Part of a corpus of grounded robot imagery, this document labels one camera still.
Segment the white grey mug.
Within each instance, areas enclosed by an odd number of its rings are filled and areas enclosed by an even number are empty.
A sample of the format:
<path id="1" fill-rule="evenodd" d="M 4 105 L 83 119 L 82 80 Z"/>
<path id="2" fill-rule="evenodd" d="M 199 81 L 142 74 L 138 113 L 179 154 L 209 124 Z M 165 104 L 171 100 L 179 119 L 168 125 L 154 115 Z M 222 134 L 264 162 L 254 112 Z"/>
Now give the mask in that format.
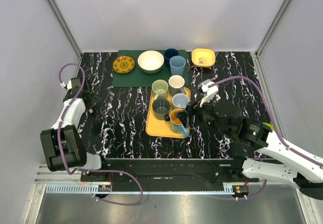
<path id="1" fill-rule="evenodd" d="M 172 98 L 172 104 L 174 108 L 185 109 L 189 101 L 189 97 L 184 93 L 178 93 Z"/>

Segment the blue mug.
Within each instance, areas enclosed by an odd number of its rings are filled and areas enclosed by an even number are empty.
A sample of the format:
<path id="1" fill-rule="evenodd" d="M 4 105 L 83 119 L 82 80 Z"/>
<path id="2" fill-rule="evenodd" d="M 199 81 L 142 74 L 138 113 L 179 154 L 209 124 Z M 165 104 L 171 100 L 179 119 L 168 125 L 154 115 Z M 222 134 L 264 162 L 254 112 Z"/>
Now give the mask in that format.
<path id="1" fill-rule="evenodd" d="M 181 134 L 184 138 L 189 136 L 189 130 L 184 127 L 175 113 L 182 112 L 183 109 L 174 109 L 170 114 L 170 127 L 174 133 Z"/>

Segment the dark teal mug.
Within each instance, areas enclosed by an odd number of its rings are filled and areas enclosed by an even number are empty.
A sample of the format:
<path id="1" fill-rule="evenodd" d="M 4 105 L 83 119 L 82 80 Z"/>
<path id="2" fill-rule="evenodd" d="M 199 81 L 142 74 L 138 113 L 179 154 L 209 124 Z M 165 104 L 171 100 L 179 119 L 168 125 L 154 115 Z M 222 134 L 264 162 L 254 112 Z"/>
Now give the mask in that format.
<path id="1" fill-rule="evenodd" d="M 165 98 L 158 98 L 152 103 L 153 114 L 156 119 L 161 121 L 170 121 L 170 102 Z"/>

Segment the grey faceted mug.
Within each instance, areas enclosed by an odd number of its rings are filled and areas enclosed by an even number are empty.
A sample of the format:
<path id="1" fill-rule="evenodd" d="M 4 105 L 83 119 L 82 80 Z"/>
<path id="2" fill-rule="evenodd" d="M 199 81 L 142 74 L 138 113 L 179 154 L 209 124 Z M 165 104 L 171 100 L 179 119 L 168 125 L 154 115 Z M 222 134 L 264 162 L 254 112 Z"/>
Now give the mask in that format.
<path id="1" fill-rule="evenodd" d="M 184 89 L 185 80 L 182 76 L 179 76 L 179 75 L 171 76 L 169 78 L 168 84 L 169 84 L 169 90 L 172 96 L 179 93 L 186 94 L 186 91 Z"/>

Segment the sage green mug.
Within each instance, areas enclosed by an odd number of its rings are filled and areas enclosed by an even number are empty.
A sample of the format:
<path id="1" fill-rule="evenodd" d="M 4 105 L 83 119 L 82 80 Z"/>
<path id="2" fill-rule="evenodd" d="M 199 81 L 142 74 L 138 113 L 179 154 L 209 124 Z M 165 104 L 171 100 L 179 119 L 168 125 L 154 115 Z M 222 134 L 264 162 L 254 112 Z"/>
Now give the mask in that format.
<path id="1" fill-rule="evenodd" d="M 153 99 L 167 98 L 169 92 L 169 85 L 165 80 L 156 80 L 151 86 L 153 92 Z"/>

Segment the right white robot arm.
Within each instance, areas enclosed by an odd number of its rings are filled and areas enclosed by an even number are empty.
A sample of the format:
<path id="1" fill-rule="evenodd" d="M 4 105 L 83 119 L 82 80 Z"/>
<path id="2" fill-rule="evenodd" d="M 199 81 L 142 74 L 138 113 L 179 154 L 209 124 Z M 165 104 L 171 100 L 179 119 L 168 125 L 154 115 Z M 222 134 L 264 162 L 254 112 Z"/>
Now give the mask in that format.
<path id="1" fill-rule="evenodd" d="M 269 126 L 243 116 L 228 103 L 188 103 L 175 113 L 185 126 L 193 118 L 232 139 L 232 162 L 222 181 L 264 179 L 289 184 L 302 194 L 322 200 L 322 158 L 287 142 Z"/>

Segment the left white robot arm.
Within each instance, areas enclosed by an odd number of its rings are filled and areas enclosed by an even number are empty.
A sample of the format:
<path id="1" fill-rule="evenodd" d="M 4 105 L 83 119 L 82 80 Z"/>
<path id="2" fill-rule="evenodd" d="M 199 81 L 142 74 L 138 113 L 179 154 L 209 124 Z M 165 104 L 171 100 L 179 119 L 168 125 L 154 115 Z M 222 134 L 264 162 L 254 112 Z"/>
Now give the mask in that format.
<path id="1" fill-rule="evenodd" d="M 61 157 L 58 133 L 61 137 L 66 163 L 70 169 L 81 168 L 91 170 L 91 175 L 99 182 L 105 181 L 109 176 L 109 169 L 101 163 L 101 157 L 88 153 L 77 131 L 81 116 L 88 111 L 94 113 L 96 104 L 100 99 L 90 93 L 87 82 L 78 94 L 82 79 L 72 78 L 66 88 L 67 94 L 63 99 L 63 110 L 48 130 L 40 133 L 45 161 L 50 171 L 64 171 L 65 166 Z"/>

